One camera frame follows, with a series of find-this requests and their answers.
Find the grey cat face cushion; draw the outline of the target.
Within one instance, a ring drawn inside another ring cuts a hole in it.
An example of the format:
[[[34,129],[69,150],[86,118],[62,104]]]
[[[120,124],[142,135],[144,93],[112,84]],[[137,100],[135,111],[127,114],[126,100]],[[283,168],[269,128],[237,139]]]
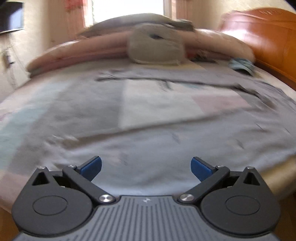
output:
[[[158,24],[140,24],[128,43],[129,58],[144,65],[179,65],[185,59],[185,45],[178,32]]]

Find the grey-blue pants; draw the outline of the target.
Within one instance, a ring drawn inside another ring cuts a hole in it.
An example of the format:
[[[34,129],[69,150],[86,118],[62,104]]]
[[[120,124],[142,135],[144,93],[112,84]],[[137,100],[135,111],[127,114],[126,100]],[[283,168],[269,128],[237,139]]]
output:
[[[262,79],[211,71],[112,69],[68,87],[51,108],[49,159],[103,159],[115,195],[177,194],[198,156],[254,166],[276,196],[295,190],[295,101]]]

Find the pink curtain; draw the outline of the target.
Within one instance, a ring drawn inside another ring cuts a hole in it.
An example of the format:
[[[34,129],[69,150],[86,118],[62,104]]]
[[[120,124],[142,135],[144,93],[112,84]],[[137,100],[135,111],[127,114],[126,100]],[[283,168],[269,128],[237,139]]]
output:
[[[76,35],[85,27],[86,1],[84,0],[65,0],[67,31],[69,37],[74,39]]]
[[[173,19],[191,20],[193,12],[192,0],[172,0],[171,16]]]

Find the pink folded quilt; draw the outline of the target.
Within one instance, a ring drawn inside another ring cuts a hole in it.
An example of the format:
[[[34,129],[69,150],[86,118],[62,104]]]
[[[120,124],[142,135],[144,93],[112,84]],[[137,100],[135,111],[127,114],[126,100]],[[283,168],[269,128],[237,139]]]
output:
[[[129,31],[60,44],[32,60],[26,69],[31,75],[39,75],[81,62],[129,57],[127,43],[134,28]],[[186,54],[183,62],[195,55],[205,55],[216,59],[244,58],[251,62],[255,61],[252,49],[232,36],[203,29],[196,29],[192,32],[176,31],[185,45]]]

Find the black phone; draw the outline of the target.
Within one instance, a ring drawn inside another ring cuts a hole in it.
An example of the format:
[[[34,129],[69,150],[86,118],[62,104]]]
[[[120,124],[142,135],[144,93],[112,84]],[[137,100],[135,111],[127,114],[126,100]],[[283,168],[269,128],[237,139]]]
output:
[[[216,61],[212,58],[209,58],[207,56],[200,56],[195,55],[194,57],[190,58],[192,62],[205,62],[205,63],[216,63]]]

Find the folded grey-green cloth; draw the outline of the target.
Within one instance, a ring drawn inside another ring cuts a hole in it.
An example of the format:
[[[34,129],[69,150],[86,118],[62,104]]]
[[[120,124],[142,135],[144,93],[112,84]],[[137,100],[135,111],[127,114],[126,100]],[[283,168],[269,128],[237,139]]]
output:
[[[170,25],[173,26],[176,30],[191,31],[191,32],[194,30],[193,23],[185,19],[172,20]]]

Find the black wall television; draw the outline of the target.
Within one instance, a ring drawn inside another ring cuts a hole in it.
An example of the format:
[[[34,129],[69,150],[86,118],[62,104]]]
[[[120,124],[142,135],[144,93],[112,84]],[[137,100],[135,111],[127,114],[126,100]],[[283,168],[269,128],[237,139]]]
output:
[[[23,23],[23,2],[5,1],[1,4],[1,34],[22,30]]]

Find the window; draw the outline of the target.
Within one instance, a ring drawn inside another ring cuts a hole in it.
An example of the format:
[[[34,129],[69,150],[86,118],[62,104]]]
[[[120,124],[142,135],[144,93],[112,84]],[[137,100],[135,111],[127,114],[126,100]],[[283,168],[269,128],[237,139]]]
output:
[[[85,25],[115,18],[142,13],[154,13],[171,17],[171,1],[164,0],[96,0],[87,1],[85,8]]]

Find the blue baseball cap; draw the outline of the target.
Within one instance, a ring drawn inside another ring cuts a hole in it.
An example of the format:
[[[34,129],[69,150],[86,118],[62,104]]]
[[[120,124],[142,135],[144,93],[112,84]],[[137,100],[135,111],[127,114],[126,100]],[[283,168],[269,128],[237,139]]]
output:
[[[254,75],[254,70],[255,70],[254,64],[251,61],[244,58],[231,59],[228,63],[228,67],[236,72],[239,72],[245,75],[249,75],[249,76]]]

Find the left pink curtain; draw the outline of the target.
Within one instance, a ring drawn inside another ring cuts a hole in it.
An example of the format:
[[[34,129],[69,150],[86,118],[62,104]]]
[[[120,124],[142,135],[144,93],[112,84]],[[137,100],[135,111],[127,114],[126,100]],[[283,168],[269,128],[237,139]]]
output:
[[[69,37],[74,39],[76,35],[85,27],[86,1],[84,0],[65,0],[67,31]]]

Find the grey patterned pillow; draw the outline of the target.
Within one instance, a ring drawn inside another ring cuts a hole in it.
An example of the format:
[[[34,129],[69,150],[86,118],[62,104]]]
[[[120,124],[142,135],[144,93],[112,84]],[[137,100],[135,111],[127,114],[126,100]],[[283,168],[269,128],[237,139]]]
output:
[[[142,23],[157,23],[157,24],[169,24],[173,20],[167,16],[153,14],[153,13],[143,13],[143,14],[133,14],[126,16],[118,16],[116,18],[111,18],[105,21],[101,21],[80,31],[77,34],[79,38],[89,38],[93,36],[103,35],[105,30],[124,28],[128,26],[134,26]]]

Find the wooden headboard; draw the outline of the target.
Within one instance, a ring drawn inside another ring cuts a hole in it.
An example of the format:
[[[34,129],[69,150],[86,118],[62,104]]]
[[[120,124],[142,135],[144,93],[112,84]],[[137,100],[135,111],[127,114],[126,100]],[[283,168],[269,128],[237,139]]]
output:
[[[255,65],[295,89],[295,13],[278,8],[231,11],[218,31],[246,43]]]

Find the patchwork bed sheet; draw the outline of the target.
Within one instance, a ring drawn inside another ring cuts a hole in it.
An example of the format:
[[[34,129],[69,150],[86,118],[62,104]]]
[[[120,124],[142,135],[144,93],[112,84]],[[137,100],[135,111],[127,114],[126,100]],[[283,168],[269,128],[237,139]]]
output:
[[[295,155],[295,92],[227,64],[88,62],[32,78],[1,103],[1,208],[39,167],[100,156],[93,183],[119,195],[177,195],[194,156],[265,171]]]

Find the right pink curtain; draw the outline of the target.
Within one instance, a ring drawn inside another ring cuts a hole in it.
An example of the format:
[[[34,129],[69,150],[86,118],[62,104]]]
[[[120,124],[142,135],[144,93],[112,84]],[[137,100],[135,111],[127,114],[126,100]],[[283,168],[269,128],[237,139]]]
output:
[[[173,19],[191,20],[193,12],[192,0],[172,0],[171,16]]]

